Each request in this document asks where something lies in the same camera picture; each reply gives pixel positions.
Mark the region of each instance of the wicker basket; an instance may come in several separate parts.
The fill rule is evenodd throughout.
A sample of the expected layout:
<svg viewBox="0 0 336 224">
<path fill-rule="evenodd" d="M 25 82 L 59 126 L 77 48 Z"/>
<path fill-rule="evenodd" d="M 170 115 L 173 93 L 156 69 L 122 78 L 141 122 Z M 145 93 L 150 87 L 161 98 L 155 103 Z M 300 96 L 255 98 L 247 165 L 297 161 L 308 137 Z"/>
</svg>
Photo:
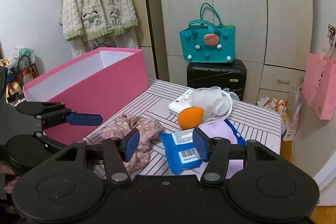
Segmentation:
<svg viewBox="0 0 336 224">
<path fill-rule="evenodd" d="M 25 75 L 28 76 L 29 81 L 31 81 L 31 80 L 37 78 L 38 76 L 40 76 L 40 75 L 39 75 L 39 72 L 37 71 L 37 68 L 36 68 L 35 63 L 30 64 L 30 65 L 29 65 L 27 68 L 25 68 L 25 69 L 20 70 L 20 61 L 21 61 L 21 59 L 24 58 L 24 57 L 28 58 L 28 61 L 29 61 L 29 64 L 30 64 L 30 58 L 29 58 L 29 56 L 27 56 L 27 55 L 23 55 L 23 56 L 21 56 L 20 59 L 19 59 L 19 61 L 18 61 L 18 63 L 17 63 L 17 70 L 18 70 L 18 73 L 16 74 L 16 78 L 17 78 L 17 81 L 19 82 L 19 84 L 21 85 L 21 87 L 25 84 L 25 83 L 23 82 L 23 78 L 24 78 Z"/>
</svg>

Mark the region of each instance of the teal tote bag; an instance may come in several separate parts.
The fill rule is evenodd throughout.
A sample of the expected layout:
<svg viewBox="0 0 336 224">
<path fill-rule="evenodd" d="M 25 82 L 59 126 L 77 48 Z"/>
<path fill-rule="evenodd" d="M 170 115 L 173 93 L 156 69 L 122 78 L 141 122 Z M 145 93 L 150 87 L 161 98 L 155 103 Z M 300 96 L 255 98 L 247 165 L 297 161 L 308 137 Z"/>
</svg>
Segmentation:
<svg viewBox="0 0 336 224">
<path fill-rule="evenodd" d="M 208 5 L 218 18 L 218 26 L 202 19 L 204 5 Z M 180 31 L 184 60 L 190 63 L 233 62 L 235 59 L 236 27 L 224 26 L 217 12 L 208 3 L 202 4 L 199 14 L 199 20 L 189 22 L 188 28 Z"/>
</svg>

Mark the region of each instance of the silver screw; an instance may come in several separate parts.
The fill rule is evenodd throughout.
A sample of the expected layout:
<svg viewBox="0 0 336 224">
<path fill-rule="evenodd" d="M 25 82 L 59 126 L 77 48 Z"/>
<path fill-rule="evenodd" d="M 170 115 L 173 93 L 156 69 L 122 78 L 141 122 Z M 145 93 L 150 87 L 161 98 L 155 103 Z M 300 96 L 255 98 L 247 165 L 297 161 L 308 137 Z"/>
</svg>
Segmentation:
<svg viewBox="0 0 336 224">
<path fill-rule="evenodd" d="M 217 181 L 221 178 L 221 176 L 217 173 L 206 173 L 204 175 L 204 179 L 207 181 Z"/>
<path fill-rule="evenodd" d="M 128 175 L 126 175 L 125 173 L 115 173 L 111 176 L 111 178 L 114 181 L 124 181 L 124 180 L 127 180 Z"/>
</svg>

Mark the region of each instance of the orange egg-shaped sponge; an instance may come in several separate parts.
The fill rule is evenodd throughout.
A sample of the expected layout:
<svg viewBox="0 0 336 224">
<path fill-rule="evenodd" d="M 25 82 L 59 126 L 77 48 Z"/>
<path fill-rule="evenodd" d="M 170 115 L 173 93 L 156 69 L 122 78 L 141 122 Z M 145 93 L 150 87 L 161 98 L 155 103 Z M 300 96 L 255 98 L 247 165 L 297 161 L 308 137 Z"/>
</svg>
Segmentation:
<svg viewBox="0 0 336 224">
<path fill-rule="evenodd" d="M 203 118 L 203 109 L 198 106 L 188 107 L 180 112 L 177 122 L 182 130 L 197 127 Z"/>
</svg>

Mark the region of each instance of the barcode label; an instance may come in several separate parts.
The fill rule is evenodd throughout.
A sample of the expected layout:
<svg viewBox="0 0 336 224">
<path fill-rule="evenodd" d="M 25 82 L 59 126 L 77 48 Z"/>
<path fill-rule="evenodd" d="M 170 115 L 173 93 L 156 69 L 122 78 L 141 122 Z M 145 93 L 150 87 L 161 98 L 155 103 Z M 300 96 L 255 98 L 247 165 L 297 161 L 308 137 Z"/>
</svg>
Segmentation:
<svg viewBox="0 0 336 224">
<path fill-rule="evenodd" d="M 178 155 L 183 164 L 201 159 L 201 157 L 197 153 L 196 148 L 180 151 Z"/>
<path fill-rule="evenodd" d="M 171 136 L 173 137 L 174 143 L 176 145 L 192 143 L 193 142 L 193 131 L 194 129 L 192 128 L 192 129 L 172 133 Z"/>
</svg>

